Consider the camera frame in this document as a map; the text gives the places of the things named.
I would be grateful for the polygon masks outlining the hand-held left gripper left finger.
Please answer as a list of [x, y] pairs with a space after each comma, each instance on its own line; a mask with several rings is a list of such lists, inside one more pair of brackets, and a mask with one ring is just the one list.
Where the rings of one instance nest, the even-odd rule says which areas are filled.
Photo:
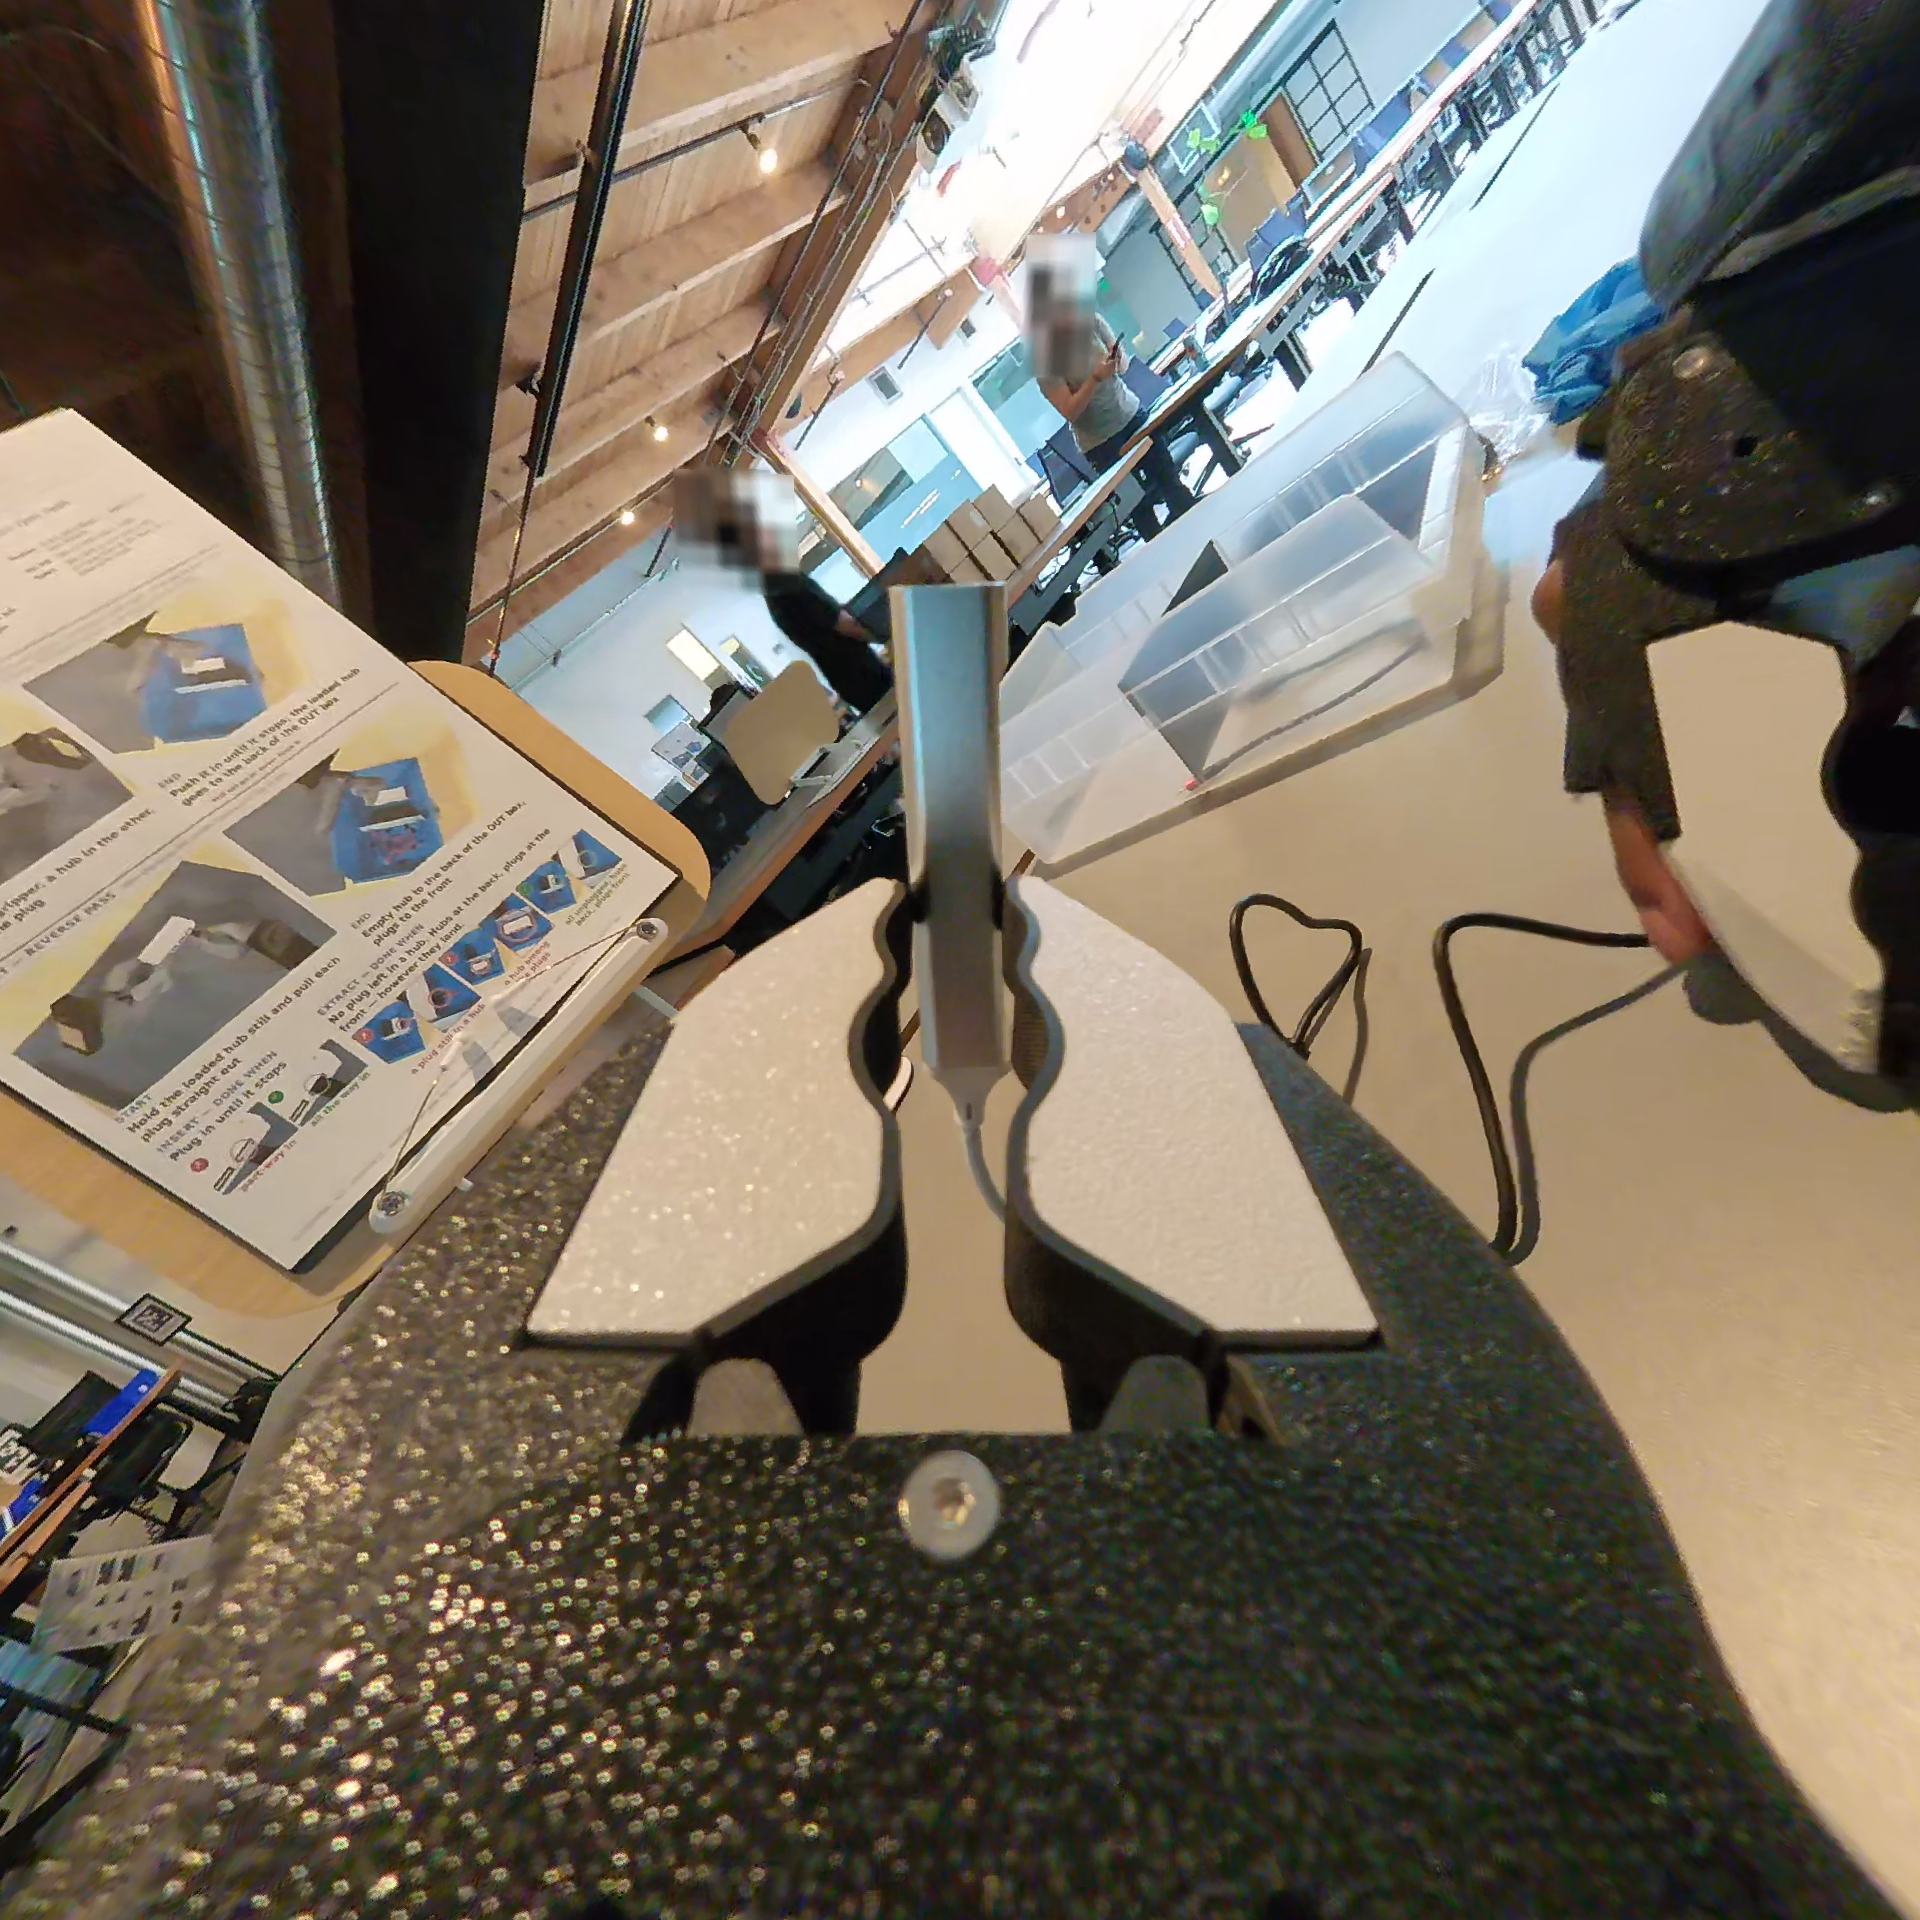
[[853, 886], [672, 1012], [525, 1340], [759, 1359], [798, 1436], [853, 1436], [906, 1313], [898, 912], [906, 886]]

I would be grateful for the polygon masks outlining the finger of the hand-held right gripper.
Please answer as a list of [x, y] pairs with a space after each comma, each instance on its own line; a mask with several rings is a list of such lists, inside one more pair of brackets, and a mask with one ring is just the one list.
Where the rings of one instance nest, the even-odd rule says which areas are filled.
[[1647, 652], [1672, 886], [1750, 995], [1849, 1084], [1920, 1084], [1920, 608]]

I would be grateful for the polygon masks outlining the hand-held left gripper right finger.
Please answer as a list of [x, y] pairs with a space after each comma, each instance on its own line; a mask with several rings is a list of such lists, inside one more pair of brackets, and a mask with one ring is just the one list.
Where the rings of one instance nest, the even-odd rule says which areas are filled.
[[1367, 1353], [1374, 1305], [1229, 1002], [1030, 871], [1006, 961], [1006, 1313], [1075, 1436], [1130, 1424], [1120, 1405], [1215, 1424], [1229, 1359]]

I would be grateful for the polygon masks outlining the white usb hub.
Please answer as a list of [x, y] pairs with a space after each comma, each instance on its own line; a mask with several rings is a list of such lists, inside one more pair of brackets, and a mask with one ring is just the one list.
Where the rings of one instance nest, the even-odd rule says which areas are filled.
[[898, 583], [886, 595], [898, 664], [898, 802], [906, 802], [906, 961], [919, 1012], [919, 1074], [951, 1089], [958, 1118], [982, 1130], [1006, 1084], [994, 1002], [994, 675], [1006, 675], [1006, 595], [994, 583]]

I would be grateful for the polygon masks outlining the clear plastic bin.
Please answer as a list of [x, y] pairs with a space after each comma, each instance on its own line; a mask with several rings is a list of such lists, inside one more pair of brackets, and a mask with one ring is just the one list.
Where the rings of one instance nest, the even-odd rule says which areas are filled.
[[[1164, 608], [1205, 548], [1234, 565]], [[1088, 864], [1490, 675], [1484, 437], [1386, 351], [1024, 641], [994, 692], [1006, 837]]]

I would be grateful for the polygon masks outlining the person's right hand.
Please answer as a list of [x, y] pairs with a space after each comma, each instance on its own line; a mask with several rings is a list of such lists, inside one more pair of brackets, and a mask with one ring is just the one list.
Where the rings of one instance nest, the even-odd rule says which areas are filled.
[[1609, 805], [1616, 886], [1627, 886], [1647, 949], [1667, 961], [1710, 957], [1710, 928], [1705, 928], [1695, 897], [1683, 892], [1683, 871], [1672, 871], [1667, 837], [1647, 830], [1647, 816], [1627, 793], [1609, 793], [1596, 805]]

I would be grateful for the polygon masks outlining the blue crumpled glove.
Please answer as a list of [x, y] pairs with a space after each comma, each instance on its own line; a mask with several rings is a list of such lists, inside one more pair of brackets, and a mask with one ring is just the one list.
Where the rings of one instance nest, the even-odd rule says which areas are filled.
[[1522, 379], [1546, 431], [1579, 419], [1609, 389], [1631, 341], [1647, 341], [1667, 304], [1647, 298], [1643, 268], [1609, 268], [1536, 350]]

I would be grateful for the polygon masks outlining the white document stand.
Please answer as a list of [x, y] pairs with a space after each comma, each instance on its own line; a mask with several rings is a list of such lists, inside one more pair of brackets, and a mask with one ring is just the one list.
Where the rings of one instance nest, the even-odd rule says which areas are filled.
[[475, 1163], [487, 1118], [513, 1109], [668, 949], [668, 912], [636, 912], [574, 949], [537, 949], [457, 1041], [425, 1059], [425, 1089], [370, 1189], [370, 1234], [404, 1234], [446, 1177]]

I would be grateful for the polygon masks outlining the rounded beige board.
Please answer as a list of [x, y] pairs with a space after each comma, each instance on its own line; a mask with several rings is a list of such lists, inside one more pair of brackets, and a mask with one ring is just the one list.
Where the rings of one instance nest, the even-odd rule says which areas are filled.
[[771, 687], [719, 708], [705, 736], [753, 787], [753, 802], [784, 805], [789, 787], [844, 742], [844, 701], [808, 656], [789, 656]]

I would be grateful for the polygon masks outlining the instruction sheet on stand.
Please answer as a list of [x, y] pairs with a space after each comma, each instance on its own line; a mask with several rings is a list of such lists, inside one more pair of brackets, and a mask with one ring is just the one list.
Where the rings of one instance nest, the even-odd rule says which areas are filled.
[[0, 437], [0, 1167], [163, 1275], [370, 1228], [425, 1059], [701, 837], [473, 664], [404, 664], [85, 415]]

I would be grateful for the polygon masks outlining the hanging green plant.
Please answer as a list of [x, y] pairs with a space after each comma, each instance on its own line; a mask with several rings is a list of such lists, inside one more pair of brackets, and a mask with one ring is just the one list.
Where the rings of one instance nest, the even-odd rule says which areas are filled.
[[1229, 124], [1215, 124], [1195, 105], [1195, 124], [1175, 135], [1175, 176], [1195, 184], [1205, 197], [1205, 226], [1218, 226], [1218, 207], [1251, 184], [1270, 194], [1270, 124], [1241, 105]]

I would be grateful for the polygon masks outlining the stack of cardboard boxes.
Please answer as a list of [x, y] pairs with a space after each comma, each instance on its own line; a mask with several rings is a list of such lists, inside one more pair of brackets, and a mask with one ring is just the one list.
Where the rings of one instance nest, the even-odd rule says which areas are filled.
[[1055, 494], [968, 494], [919, 534], [930, 583], [1014, 583], [1024, 565], [1049, 557], [1060, 510]]

